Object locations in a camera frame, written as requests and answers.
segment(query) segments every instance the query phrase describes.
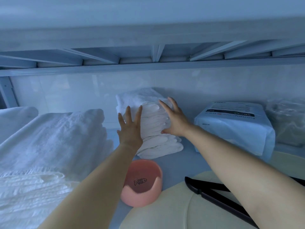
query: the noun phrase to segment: person's left arm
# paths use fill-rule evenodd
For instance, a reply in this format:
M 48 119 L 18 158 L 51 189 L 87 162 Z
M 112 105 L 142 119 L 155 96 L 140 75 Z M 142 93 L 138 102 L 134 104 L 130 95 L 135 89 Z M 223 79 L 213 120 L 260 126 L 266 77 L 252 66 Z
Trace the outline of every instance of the person's left arm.
M 140 135 L 142 106 L 132 122 L 118 115 L 120 145 L 86 177 L 44 220 L 40 229 L 108 228 L 124 185 L 128 167 L 143 141 Z

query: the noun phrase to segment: person's left hand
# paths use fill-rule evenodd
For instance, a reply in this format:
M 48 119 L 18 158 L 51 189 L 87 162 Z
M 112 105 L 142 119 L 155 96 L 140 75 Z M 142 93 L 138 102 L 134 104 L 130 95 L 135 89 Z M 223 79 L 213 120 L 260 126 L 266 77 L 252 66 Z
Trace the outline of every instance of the person's left hand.
M 142 105 L 139 107 L 137 113 L 135 114 L 135 121 L 132 122 L 132 114 L 130 107 L 126 108 L 125 116 L 126 123 L 122 115 L 119 113 L 119 123 L 121 130 L 117 130 L 117 134 L 120 138 L 120 145 L 129 146 L 136 151 L 142 146 L 143 140 L 141 138 L 141 114 L 142 114 Z

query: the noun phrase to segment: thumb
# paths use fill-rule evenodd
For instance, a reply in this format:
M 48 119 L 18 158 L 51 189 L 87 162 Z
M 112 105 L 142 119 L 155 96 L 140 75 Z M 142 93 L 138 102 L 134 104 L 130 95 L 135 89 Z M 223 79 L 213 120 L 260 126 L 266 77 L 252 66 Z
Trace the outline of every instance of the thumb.
M 170 128 L 165 128 L 161 131 L 161 134 L 171 134 L 170 133 Z

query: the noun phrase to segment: pet bowl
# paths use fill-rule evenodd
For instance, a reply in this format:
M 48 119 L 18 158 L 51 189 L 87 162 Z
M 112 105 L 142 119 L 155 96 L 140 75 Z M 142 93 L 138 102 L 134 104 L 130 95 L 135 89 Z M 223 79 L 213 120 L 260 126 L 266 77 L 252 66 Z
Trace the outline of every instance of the pet bowl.
M 151 160 L 139 159 L 128 168 L 121 200 L 133 207 L 153 203 L 162 191 L 162 170 Z

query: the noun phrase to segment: package of pet pads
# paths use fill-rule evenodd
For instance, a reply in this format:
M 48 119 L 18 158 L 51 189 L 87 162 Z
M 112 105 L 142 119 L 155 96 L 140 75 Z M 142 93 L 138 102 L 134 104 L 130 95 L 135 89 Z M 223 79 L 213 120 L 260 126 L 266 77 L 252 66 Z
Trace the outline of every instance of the package of pet pads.
M 272 155 L 275 131 L 260 104 L 212 102 L 195 118 L 195 124 L 264 161 Z

